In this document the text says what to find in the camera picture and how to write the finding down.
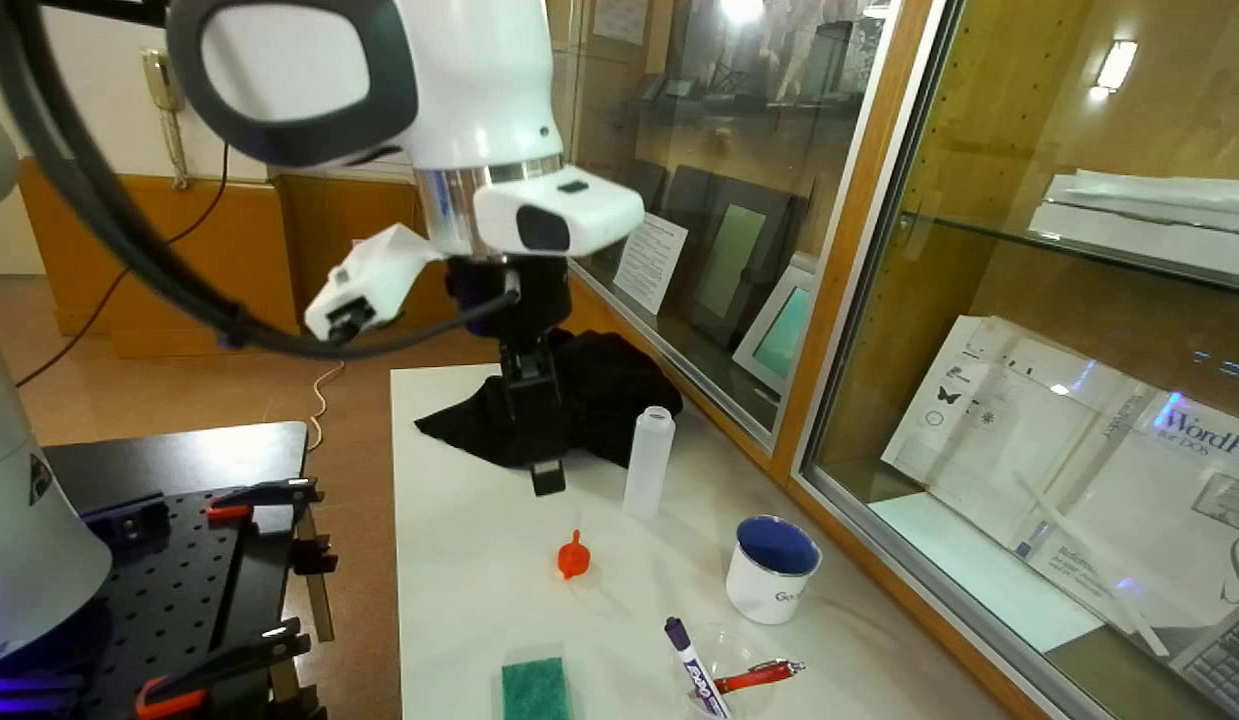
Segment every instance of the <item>black cloth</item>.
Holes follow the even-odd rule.
[[[674,416],[681,395],[646,352],[617,333],[572,336],[555,328],[546,338],[556,364],[565,436],[580,447],[627,468],[637,416],[647,406],[664,406]],[[482,460],[523,468],[532,457],[519,452],[519,432],[554,432],[549,428],[513,428],[504,378],[486,378],[476,395],[414,421],[419,430]]]

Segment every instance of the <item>dry erase marker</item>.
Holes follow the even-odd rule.
[[[686,626],[679,618],[669,618],[668,623],[664,623],[664,632],[668,633],[668,639],[673,641],[673,647],[676,648],[676,656],[681,664],[686,667],[686,674],[691,678],[691,684],[695,685],[695,698],[703,703],[703,710],[719,718],[729,718],[730,710],[725,708],[725,700],[721,700],[721,693],[716,691],[716,684],[707,674],[706,667],[703,667],[703,661],[695,652],[695,646],[691,644],[691,636],[686,632]]]

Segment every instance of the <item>white squeeze bottle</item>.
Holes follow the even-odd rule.
[[[663,406],[648,406],[637,416],[628,459],[628,486],[623,492],[623,511],[637,518],[654,518],[659,497],[664,494],[668,455],[673,451],[676,423]]]

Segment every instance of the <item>white mug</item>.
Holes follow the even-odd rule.
[[[824,553],[802,528],[774,516],[742,520],[733,538],[725,596],[747,620],[787,623]]]

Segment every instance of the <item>black breadboard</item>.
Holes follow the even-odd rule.
[[[69,620],[0,662],[0,678],[83,675],[74,719],[134,715],[144,683],[212,651],[242,522],[209,524],[216,493],[167,496],[170,534],[113,551],[99,592]]]

